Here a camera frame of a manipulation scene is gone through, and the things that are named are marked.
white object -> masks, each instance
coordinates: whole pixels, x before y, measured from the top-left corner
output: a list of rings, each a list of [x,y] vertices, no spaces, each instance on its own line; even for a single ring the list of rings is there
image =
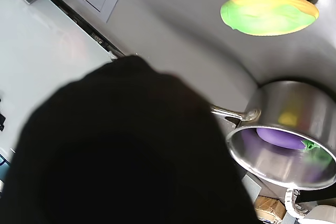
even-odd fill
[[[307,210],[299,210],[295,204],[296,198],[298,197],[299,191],[295,189],[288,188],[285,194],[285,207],[287,213],[289,213],[294,218],[302,219]]]
[[[0,153],[14,154],[22,127],[57,89],[110,62],[110,56],[50,0],[2,0]]]
[[[314,207],[303,219],[301,224],[331,224],[336,223],[336,207],[320,205]]]

silver handle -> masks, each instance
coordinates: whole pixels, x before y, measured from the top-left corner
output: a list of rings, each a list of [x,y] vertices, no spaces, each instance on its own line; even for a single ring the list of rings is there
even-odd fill
[[[251,110],[246,113],[227,110],[216,105],[211,105],[211,112],[216,115],[222,115],[226,118],[237,118],[243,122],[249,122],[256,119],[260,115],[259,110]]]

gray countertop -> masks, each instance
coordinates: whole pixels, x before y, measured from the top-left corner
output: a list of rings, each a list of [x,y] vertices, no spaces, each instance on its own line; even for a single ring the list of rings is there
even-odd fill
[[[107,22],[64,0],[125,54],[184,78],[212,102],[241,110],[256,85],[307,78],[336,91],[336,0],[317,2],[319,19],[290,35],[254,37],[226,26],[227,0],[119,0]]]

stainless steel saucepan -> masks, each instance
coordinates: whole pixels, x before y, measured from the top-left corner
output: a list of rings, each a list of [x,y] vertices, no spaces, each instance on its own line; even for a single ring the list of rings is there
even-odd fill
[[[244,113],[212,110],[240,120],[226,144],[232,157],[256,176],[302,190],[336,182],[336,103],[321,90],[301,82],[273,82],[256,91]],[[313,148],[279,147],[261,138],[258,128],[290,133]]]

yellow toy food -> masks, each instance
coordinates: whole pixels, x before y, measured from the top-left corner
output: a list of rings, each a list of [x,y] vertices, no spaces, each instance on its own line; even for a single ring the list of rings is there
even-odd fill
[[[226,25],[255,36],[294,33],[319,17],[306,0],[229,0],[220,11]]]

